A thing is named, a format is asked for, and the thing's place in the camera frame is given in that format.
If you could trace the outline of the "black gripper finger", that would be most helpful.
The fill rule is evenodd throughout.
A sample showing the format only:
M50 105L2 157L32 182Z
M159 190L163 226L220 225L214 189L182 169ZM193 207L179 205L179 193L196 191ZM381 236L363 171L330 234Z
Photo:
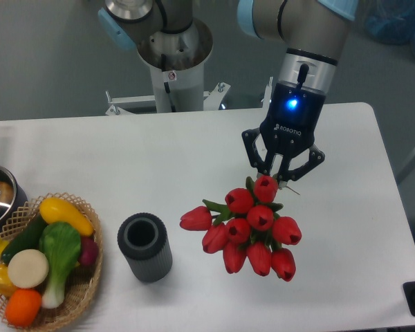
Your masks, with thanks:
M247 129L242 132L244 147L248 156L250 166L257 170L258 174L270 176L275 159L275 151L266 149L266 156L263 159L257 149L256 141L261 135L259 128Z
M278 188L281 190L288 186L289 181L297 181L318 165L324 162L325 154L316 145L308 148L308 160L295 169L289 169L293 157L283 156L278 170Z

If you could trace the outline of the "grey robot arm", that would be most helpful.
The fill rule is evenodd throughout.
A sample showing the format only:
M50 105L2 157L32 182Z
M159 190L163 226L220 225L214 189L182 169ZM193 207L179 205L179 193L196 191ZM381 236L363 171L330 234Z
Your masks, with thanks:
M329 91L356 1L240 1L244 33L281 40L286 54L268 113L243 132L250 165L273 175L280 187L324 161L314 131ZM105 1L98 19L123 49L134 48L148 65L160 113L203 108L204 64L212 33L193 15L191 1Z

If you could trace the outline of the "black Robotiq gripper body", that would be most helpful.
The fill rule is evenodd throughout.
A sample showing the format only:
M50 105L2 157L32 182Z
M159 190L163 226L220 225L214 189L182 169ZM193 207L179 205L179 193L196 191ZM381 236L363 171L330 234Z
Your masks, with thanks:
M314 145L314 131L326 96L278 83L259 130L275 155L296 158Z

